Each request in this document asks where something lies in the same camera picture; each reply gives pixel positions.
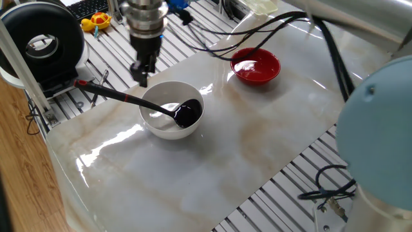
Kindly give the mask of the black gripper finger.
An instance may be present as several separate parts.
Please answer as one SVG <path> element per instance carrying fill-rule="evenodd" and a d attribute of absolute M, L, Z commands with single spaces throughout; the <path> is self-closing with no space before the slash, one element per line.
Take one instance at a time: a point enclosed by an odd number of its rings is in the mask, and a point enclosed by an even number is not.
<path fill-rule="evenodd" d="M 156 62 L 157 62 L 158 54 L 157 53 L 152 53 L 149 55 L 149 60 L 148 60 L 148 69 L 147 71 L 149 73 L 155 73 L 156 72 Z"/>
<path fill-rule="evenodd" d="M 139 61 L 130 66 L 130 72 L 134 81 L 139 83 L 139 86 L 147 87 L 147 68 Z"/>

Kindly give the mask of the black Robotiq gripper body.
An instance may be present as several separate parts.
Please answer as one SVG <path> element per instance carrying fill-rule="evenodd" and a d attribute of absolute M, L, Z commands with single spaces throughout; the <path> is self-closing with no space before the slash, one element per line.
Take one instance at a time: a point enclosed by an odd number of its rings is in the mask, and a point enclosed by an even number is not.
<path fill-rule="evenodd" d="M 161 36 L 152 38 L 135 37 L 137 60 L 141 64 L 155 64 L 161 48 Z"/>

